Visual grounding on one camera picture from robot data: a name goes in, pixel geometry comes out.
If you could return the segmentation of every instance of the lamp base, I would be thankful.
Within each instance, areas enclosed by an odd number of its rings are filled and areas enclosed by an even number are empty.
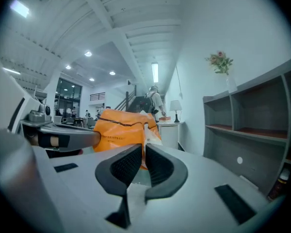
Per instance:
[[[177,113],[176,113],[176,120],[174,122],[179,122]]]

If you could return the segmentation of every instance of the backpack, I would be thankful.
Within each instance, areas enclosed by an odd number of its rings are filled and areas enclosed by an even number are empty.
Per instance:
[[[149,98],[145,95],[143,101],[140,103],[141,110],[144,110],[146,113],[151,113],[155,115],[158,110],[155,110],[155,103],[153,102],[152,97],[156,92],[154,92]]]

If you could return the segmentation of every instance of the white ceiling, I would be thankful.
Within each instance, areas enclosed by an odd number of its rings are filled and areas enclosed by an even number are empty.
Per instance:
[[[0,59],[22,73],[14,77],[23,87],[44,89],[59,68],[81,84],[135,77],[146,88],[153,84],[151,63],[158,62],[158,85],[166,90],[174,70],[180,0],[19,1],[30,14],[24,18],[7,6],[0,24]],[[84,56],[88,50],[91,57]]]

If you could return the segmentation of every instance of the pink flower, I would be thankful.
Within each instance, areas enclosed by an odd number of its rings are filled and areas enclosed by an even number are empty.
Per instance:
[[[219,51],[219,52],[218,52],[218,56],[219,56],[220,58],[223,58],[223,57],[225,57],[225,54],[224,54],[223,52]]]
[[[211,63],[215,63],[217,61],[217,57],[212,56],[210,60],[211,60]]]

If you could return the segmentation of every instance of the lampshade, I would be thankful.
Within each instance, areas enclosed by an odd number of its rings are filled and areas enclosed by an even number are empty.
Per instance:
[[[182,107],[179,100],[172,100],[170,102],[170,111],[181,111]]]

